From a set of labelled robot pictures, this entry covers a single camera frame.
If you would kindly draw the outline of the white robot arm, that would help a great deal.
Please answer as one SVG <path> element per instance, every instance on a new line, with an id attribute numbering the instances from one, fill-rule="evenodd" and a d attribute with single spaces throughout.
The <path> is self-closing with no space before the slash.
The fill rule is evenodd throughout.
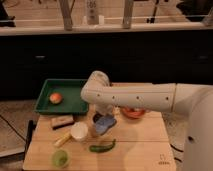
<path id="1" fill-rule="evenodd" d="M 98 105 L 100 113 L 111 106 L 188 116 L 182 171 L 213 171 L 213 85 L 142 84 L 111 86 L 102 71 L 93 71 L 81 98 Z"/>

